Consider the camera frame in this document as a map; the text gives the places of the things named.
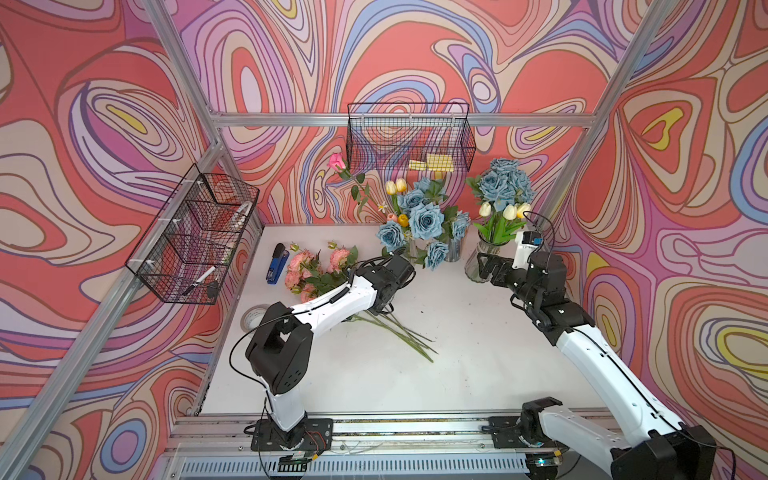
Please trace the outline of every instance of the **tulip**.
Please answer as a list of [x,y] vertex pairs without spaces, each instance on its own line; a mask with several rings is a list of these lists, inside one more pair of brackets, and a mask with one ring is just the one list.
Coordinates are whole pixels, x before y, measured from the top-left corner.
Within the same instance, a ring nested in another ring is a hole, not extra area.
[[480,217],[487,217],[491,214],[491,204],[485,202],[480,206]]
[[531,211],[531,204],[522,204],[518,207],[518,218],[525,218],[525,212]]
[[341,154],[331,155],[331,158],[328,159],[328,167],[335,168],[339,171],[344,170],[346,165],[344,164],[344,160],[341,158]]
[[518,208],[515,205],[509,204],[504,209],[504,213],[502,215],[507,220],[514,220],[515,217],[518,216]]

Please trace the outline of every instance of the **yellow tulip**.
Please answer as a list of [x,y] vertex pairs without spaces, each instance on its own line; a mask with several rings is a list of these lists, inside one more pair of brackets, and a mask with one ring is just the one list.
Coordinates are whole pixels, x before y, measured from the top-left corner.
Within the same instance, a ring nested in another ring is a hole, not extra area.
[[531,204],[522,204],[518,207],[518,218],[525,218],[525,212],[531,211]]

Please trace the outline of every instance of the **vent grille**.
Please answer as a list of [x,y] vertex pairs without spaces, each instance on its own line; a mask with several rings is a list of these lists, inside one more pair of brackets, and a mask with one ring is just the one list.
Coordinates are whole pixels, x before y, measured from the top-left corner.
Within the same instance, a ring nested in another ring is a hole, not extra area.
[[[328,455],[309,463],[306,472],[278,472],[276,458],[264,458],[270,475],[460,475],[528,473],[525,454],[478,453],[452,455]],[[181,478],[252,478],[263,476],[258,458],[187,458]]]

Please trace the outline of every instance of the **black cable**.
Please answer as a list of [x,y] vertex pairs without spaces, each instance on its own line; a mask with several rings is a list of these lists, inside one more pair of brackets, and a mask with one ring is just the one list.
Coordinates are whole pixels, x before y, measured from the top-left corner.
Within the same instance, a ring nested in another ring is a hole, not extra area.
[[568,471],[567,471],[567,472],[565,472],[565,473],[564,473],[564,474],[562,474],[562,475],[558,475],[558,476],[554,477],[554,478],[555,478],[555,480],[557,480],[557,478],[563,478],[563,477],[565,477],[567,474],[569,474],[569,473],[573,472],[573,471],[574,471],[574,468],[576,468],[576,465],[578,465],[578,463],[580,462],[580,460],[581,460],[581,454],[579,454],[578,458],[576,458],[576,462],[574,462],[574,464],[573,464],[573,465],[571,465],[571,467],[568,469]]
[[730,480],[735,480],[735,479],[736,479],[736,466],[737,466],[737,458],[736,458],[736,453],[733,451],[733,449],[730,449],[730,448],[728,448],[728,447],[724,447],[724,446],[720,446],[720,445],[717,445],[717,444],[716,444],[716,445],[710,445],[710,444],[708,444],[708,443],[699,442],[699,441],[698,441],[698,440],[696,440],[696,439],[692,439],[692,438],[691,438],[691,437],[690,437],[688,434],[686,434],[686,433],[685,433],[685,432],[683,432],[682,430],[680,430],[680,429],[678,429],[678,428],[675,428],[675,426],[674,426],[674,425],[672,425],[671,423],[669,423],[669,421],[668,421],[667,419],[665,419],[665,418],[664,418],[664,415],[662,415],[662,414],[661,414],[661,413],[660,413],[658,410],[656,410],[656,407],[654,407],[654,404],[652,404],[651,402],[649,402],[649,401],[648,401],[648,398],[646,398],[646,396],[645,396],[645,395],[643,395],[642,391],[641,391],[641,390],[640,390],[640,389],[637,387],[637,385],[635,385],[635,384],[634,384],[634,382],[633,382],[633,381],[632,381],[632,379],[629,377],[629,375],[627,375],[627,373],[624,371],[624,369],[622,369],[622,368],[621,368],[621,367],[618,365],[618,363],[616,363],[616,360],[614,360],[614,359],[613,359],[613,357],[611,357],[610,355],[608,355],[608,352],[606,352],[606,351],[603,349],[603,347],[601,347],[600,345],[598,345],[598,343],[597,343],[597,342],[595,342],[595,341],[592,339],[592,337],[590,337],[590,336],[589,336],[589,335],[587,335],[586,333],[582,332],[581,330],[579,330],[579,329],[573,329],[573,330],[574,330],[575,332],[579,332],[579,333],[580,333],[581,335],[583,335],[583,336],[586,336],[586,337],[589,339],[589,341],[590,341],[590,342],[592,342],[592,343],[593,343],[593,344],[594,344],[594,345],[595,345],[595,346],[596,346],[596,347],[597,347],[597,348],[598,348],[598,349],[599,349],[599,350],[602,352],[603,356],[606,356],[606,357],[607,357],[607,358],[608,358],[608,359],[609,359],[609,360],[610,360],[610,361],[611,361],[611,362],[612,362],[612,363],[613,363],[613,364],[616,366],[616,368],[617,368],[617,369],[619,369],[619,372],[621,372],[621,375],[623,375],[623,376],[624,376],[624,378],[625,378],[625,379],[627,379],[627,381],[630,383],[630,385],[632,385],[632,387],[633,387],[633,388],[634,388],[634,389],[637,391],[637,393],[638,393],[638,394],[640,394],[640,396],[643,398],[643,400],[646,402],[646,404],[647,404],[648,406],[650,406],[650,409],[651,409],[651,410],[653,410],[653,411],[654,411],[654,413],[656,413],[656,415],[658,415],[658,418],[660,418],[660,419],[661,419],[661,420],[662,420],[664,423],[666,423],[666,424],[667,424],[667,425],[668,425],[668,426],[669,426],[669,427],[670,427],[670,428],[671,428],[673,431],[675,431],[676,433],[679,433],[679,434],[680,434],[680,435],[682,435],[684,438],[686,438],[686,439],[688,439],[688,440],[690,440],[690,441],[692,441],[693,443],[696,443],[696,444],[698,444],[698,445],[702,445],[702,446],[705,446],[705,447],[710,447],[711,449],[726,450],[726,451],[730,452],[730,457],[731,457],[731,459],[733,460],[733,467],[732,467],[732,468],[731,468],[731,470],[730,470]]

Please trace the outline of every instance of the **robotic arm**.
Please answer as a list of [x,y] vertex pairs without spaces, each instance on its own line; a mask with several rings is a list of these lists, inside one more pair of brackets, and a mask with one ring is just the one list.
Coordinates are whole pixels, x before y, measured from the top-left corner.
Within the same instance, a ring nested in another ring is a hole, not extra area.
[[[306,374],[314,336],[363,310],[375,315],[386,313],[395,292],[408,285],[414,276],[408,260],[393,254],[361,263],[357,270],[349,271],[347,283],[314,300],[291,307],[278,302],[266,310],[260,323],[260,327],[266,328],[256,329],[246,348],[246,357],[253,372],[269,386],[266,395],[272,410],[271,421],[264,424],[266,431],[261,436],[268,438],[270,445],[281,449],[301,449],[303,443],[315,445],[316,439],[307,436],[306,411],[295,389]],[[330,419],[324,420],[333,424]],[[320,429],[313,425],[313,429],[329,432],[330,426]],[[328,448],[330,435],[325,436],[323,444]]]
[[549,343],[584,375],[616,418],[624,436],[603,429],[552,397],[527,402],[516,428],[528,445],[554,439],[577,450],[615,479],[709,478],[715,441],[700,425],[688,426],[660,402],[614,353],[578,304],[565,297],[566,267],[542,251],[541,236],[520,232],[514,259],[478,254],[481,277],[512,291]]

